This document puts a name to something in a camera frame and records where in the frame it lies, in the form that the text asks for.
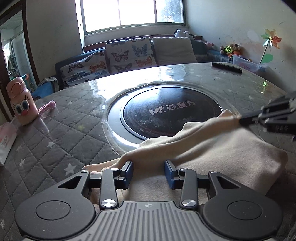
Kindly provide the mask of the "cream long-sleeve garment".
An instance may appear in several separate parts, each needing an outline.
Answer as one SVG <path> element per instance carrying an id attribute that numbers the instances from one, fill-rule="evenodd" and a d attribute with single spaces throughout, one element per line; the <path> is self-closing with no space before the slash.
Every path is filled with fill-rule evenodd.
<path id="1" fill-rule="evenodd" d="M 164 174 L 164 162 L 206 175 L 216 170 L 235 181 L 266 194 L 287 161 L 287 153 L 263 141 L 239 124 L 238 117 L 225 110 L 205 122 L 189 122 L 173 137 L 161 136 L 142 142 L 118 159 L 87 165 L 88 171 L 121 168 L 133 162 L 133 178 L 127 190 L 118 190 L 120 201 L 178 201 L 179 190 L 171 190 Z"/>

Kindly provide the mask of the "clear plastic storage box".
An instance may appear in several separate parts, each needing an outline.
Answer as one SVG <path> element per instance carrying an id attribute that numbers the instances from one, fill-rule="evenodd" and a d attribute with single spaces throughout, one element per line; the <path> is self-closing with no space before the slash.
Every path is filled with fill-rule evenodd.
<path id="1" fill-rule="evenodd" d="M 263 73 L 266 71 L 267 69 L 267 65 L 265 64 L 256 64 L 254 62 L 251 62 L 249 60 L 246 60 L 244 58 L 239 57 L 238 55 L 233 55 L 233 64 L 243 68 L 245 70 L 248 70 L 254 74 L 259 74 L 259 73 Z"/>

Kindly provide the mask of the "black remote control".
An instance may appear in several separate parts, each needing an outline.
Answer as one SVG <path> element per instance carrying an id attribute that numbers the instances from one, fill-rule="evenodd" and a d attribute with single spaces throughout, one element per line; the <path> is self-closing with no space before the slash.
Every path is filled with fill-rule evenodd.
<path id="1" fill-rule="evenodd" d="M 227 70 L 237 74 L 242 74 L 242 69 L 240 69 L 239 67 L 224 64 L 222 62 L 212 62 L 212 66 L 218 69 Z"/>

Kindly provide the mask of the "paper pinwheel flower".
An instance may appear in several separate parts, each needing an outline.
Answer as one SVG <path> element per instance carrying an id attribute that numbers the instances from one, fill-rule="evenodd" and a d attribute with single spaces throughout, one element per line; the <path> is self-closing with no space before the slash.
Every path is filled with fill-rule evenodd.
<path id="1" fill-rule="evenodd" d="M 264 51 L 262 54 L 262 57 L 259 61 L 259 64 L 262 63 L 269 63 L 273 60 L 273 55 L 272 54 L 267 54 L 267 50 L 271 52 L 272 48 L 279 49 L 279 44 L 282 41 L 282 38 L 279 37 L 276 33 L 276 30 L 269 30 L 265 29 L 265 33 L 261 35 L 262 39 L 264 39 L 263 47 Z"/>

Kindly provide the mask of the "plush toy pile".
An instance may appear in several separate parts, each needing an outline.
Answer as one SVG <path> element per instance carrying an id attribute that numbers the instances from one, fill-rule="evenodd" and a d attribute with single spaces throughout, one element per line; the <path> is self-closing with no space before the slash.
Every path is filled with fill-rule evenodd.
<path id="1" fill-rule="evenodd" d="M 238 45 L 238 44 L 230 44 L 228 46 L 223 46 L 221 45 L 220 46 L 220 54 L 221 55 L 226 55 L 228 56 L 229 58 L 232 56 L 232 55 L 242 55 L 241 54 L 241 46 Z"/>

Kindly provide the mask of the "dark blue sofa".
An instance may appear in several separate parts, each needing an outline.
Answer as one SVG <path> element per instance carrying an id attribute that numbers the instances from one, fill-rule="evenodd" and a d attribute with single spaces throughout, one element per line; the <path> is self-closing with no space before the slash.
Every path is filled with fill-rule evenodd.
<path id="1" fill-rule="evenodd" d="M 194 51 L 194 54 L 195 54 L 195 57 L 196 57 L 196 60 L 197 60 L 198 63 L 206 63 L 206 62 L 227 62 L 227 63 L 232 63 L 233 62 L 231 58 L 229 58 L 226 55 L 221 55 L 219 51 L 211 50 L 210 49 L 212 47 L 211 43 L 192 40 L 192 39 L 190 39 L 190 40 L 191 40 L 192 48 L 193 48 L 193 51 Z M 152 43 L 152 49 L 153 49 L 154 57 L 155 57 L 155 60 L 156 60 L 156 54 L 155 54 L 155 51 L 154 51 L 153 43 Z M 70 63 L 72 63 L 72 62 L 74 62 L 76 60 L 85 58 L 88 55 L 90 55 L 91 53 L 101 51 L 101 50 L 106 51 L 105 50 L 105 45 L 104 45 L 103 48 L 88 51 L 88 52 L 85 52 L 83 54 L 80 54 L 80 55 L 77 55 L 77 56 L 74 56 L 74 57 L 71 57 L 71 58 L 63 60 L 61 62 L 56 63 L 56 65 L 55 65 L 56 74 L 55 74 L 54 77 L 57 78 L 57 80 L 58 80 L 59 90 L 65 89 L 63 87 L 61 74 L 60 74 L 60 69 L 63 66 L 68 65 L 68 64 L 70 64 Z M 110 69 L 109 69 L 109 61 L 107 59 L 107 53 L 106 53 L 106 61 L 107 61 L 107 67 L 108 67 L 110 75 L 114 75 L 114 74 L 111 74 Z"/>

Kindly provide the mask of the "blue blanket on sofa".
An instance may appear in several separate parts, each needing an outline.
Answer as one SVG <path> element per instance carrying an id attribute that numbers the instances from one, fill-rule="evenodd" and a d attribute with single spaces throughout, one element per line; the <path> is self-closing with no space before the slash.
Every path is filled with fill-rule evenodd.
<path id="1" fill-rule="evenodd" d="M 52 93 L 59 91 L 58 80 L 55 77 L 43 79 L 37 86 L 36 90 L 32 93 L 34 100 L 41 99 L 49 96 Z"/>

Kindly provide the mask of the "pink cartoon water bottle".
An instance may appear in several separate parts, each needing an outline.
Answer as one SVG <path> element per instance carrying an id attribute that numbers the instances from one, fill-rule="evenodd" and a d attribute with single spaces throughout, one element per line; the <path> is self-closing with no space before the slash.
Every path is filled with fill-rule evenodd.
<path id="1" fill-rule="evenodd" d="M 33 122 L 39 112 L 23 78 L 16 77 L 10 81 L 6 86 L 6 90 L 19 123 L 25 126 Z"/>

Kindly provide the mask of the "tissue box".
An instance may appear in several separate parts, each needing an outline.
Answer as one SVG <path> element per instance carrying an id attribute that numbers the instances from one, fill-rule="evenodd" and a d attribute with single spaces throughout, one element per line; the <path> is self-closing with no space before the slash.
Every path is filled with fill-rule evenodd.
<path id="1" fill-rule="evenodd" d="M 3 166 L 16 139 L 16 129 L 11 123 L 1 125 L 0 132 L 0 163 Z"/>

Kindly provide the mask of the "left butterfly cushion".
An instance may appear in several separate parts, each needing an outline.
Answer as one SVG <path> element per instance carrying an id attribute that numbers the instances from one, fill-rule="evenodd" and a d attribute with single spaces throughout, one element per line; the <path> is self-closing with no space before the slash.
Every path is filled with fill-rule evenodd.
<path id="1" fill-rule="evenodd" d="M 60 69 L 64 88 L 110 75 L 104 50 L 91 53 Z"/>

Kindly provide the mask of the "butterfly cushion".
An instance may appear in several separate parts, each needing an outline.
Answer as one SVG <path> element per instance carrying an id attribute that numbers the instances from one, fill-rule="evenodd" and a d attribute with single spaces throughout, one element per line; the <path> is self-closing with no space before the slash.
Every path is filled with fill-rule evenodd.
<path id="1" fill-rule="evenodd" d="M 91 53 L 60 69 L 64 88 L 110 75 L 104 50 Z"/>
<path id="2" fill-rule="evenodd" d="M 105 50 L 111 74 L 157 66 L 149 37 L 107 43 Z"/>

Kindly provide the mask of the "plain beige cushion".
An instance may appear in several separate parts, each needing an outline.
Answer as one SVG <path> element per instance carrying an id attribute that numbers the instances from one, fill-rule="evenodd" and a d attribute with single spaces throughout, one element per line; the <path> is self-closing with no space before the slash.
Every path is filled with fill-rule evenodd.
<path id="1" fill-rule="evenodd" d="M 158 66 L 198 63 L 190 38 L 152 38 Z"/>

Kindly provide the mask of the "white plush toy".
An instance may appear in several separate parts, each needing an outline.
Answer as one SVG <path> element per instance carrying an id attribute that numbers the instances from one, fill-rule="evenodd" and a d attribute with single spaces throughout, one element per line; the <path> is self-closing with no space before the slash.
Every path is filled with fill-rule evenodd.
<path id="1" fill-rule="evenodd" d="M 181 29 L 177 29 L 174 32 L 175 38 L 190 38 L 192 40 L 195 39 L 195 36 L 191 34 L 189 31 L 182 31 Z"/>

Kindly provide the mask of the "right butterfly cushion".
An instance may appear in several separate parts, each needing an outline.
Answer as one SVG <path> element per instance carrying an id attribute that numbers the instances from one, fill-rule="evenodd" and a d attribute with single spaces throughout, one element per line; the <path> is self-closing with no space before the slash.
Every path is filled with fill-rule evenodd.
<path id="1" fill-rule="evenodd" d="M 149 37 L 107 43 L 105 50 L 111 74 L 157 66 Z"/>

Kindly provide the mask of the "window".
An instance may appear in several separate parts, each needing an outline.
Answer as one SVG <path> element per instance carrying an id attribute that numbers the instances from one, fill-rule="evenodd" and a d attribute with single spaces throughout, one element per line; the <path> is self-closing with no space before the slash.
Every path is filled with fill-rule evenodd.
<path id="1" fill-rule="evenodd" d="M 186 24 L 184 1 L 75 1 L 85 35 L 150 25 Z"/>

